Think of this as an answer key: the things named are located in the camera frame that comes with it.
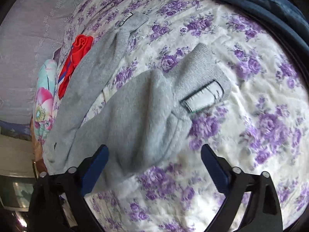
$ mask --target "silver bolt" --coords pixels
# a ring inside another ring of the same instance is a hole
[[[46,172],[42,172],[42,173],[40,173],[40,177],[41,177],[41,178],[44,178],[46,175],[47,175],[47,173],[46,173]]]
[[[234,173],[241,173],[241,169],[239,167],[233,167]]]
[[[77,171],[76,167],[70,167],[68,170],[69,173],[75,173],[76,171]]]
[[[266,177],[266,178],[269,178],[269,177],[270,177],[269,172],[266,172],[266,171],[264,171],[264,172],[262,173],[262,175],[263,175],[264,177]]]

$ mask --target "gray garment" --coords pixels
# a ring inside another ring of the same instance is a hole
[[[122,26],[108,30],[76,67],[43,145],[50,173],[62,172],[67,165],[76,130],[126,53],[130,33],[147,20],[147,15],[135,12]]]
[[[64,168],[53,172],[78,166],[101,144],[107,145],[109,161],[94,193],[176,155],[192,124],[183,99],[214,79],[224,89],[221,100],[230,93],[230,81],[211,57],[200,43],[168,74],[155,69],[133,78],[111,97],[100,114],[77,130]]]

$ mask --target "folded floral cloth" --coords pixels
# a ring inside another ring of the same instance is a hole
[[[75,68],[81,59],[91,49],[92,41],[92,36],[87,37],[85,35],[78,35],[72,44],[71,51],[67,60],[65,61],[58,79],[58,84],[62,81],[58,90],[59,99],[64,96],[65,90],[69,84],[71,75],[73,74]]]
[[[52,107],[56,87],[55,60],[48,59],[38,73],[37,92],[33,106],[34,135],[37,141],[44,144],[52,128]]]

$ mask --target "beige surface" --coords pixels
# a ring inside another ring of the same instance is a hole
[[[34,177],[32,143],[0,135],[0,175]]]

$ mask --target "red garment with stripe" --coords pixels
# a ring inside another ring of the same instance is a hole
[[[59,99],[63,98],[65,90],[69,84],[71,75],[73,74],[75,68],[77,67],[81,59],[91,49],[92,42],[93,42],[92,36],[78,35],[76,37],[74,43],[72,44],[69,56],[65,61],[59,76],[58,83],[63,79],[63,82],[61,83],[58,89]]]

